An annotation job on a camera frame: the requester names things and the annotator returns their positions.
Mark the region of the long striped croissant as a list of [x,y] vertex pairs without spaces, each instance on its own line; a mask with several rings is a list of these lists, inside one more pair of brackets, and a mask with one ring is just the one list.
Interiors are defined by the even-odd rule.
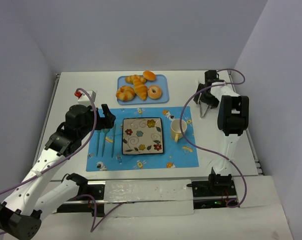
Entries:
[[133,89],[136,95],[142,100],[145,101],[147,99],[147,91],[148,88],[144,82],[140,80],[140,78],[135,77],[133,80]]

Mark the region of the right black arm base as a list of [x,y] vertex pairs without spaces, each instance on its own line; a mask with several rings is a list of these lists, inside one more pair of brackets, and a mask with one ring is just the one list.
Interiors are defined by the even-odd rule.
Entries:
[[186,187],[193,192],[194,209],[218,209],[238,204],[237,192],[232,175],[212,173],[208,180],[193,180]]

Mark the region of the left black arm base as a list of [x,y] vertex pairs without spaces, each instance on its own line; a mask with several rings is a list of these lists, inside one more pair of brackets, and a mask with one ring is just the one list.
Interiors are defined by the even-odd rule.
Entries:
[[77,195],[59,206],[56,212],[62,214],[90,213],[93,217],[97,208],[97,217],[103,217],[104,204],[98,202],[104,200],[105,185],[88,184],[88,181],[77,182],[76,184],[79,186]]

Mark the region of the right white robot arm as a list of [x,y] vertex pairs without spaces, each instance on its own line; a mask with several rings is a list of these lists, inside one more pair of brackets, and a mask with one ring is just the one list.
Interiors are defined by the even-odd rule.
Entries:
[[243,132],[249,124],[249,98],[237,94],[225,80],[219,78],[217,70],[204,73],[204,80],[198,82],[199,93],[193,101],[200,106],[200,116],[203,118],[209,109],[219,109],[217,127],[221,131],[219,159],[212,167],[212,173],[227,176],[231,174],[231,163],[235,149]]

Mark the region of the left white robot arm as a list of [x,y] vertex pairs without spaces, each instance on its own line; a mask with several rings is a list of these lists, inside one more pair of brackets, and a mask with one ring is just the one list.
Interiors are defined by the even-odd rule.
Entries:
[[104,116],[98,109],[80,104],[73,105],[55,133],[45,144],[35,165],[13,192],[0,202],[0,229],[19,239],[30,240],[38,232],[43,220],[64,202],[91,196],[88,180],[76,173],[68,174],[58,187],[47,194],[43,191],[55,173],[66,161],[77,154],[82,140],[97,130],[111,129],[116,117],[106,104]]

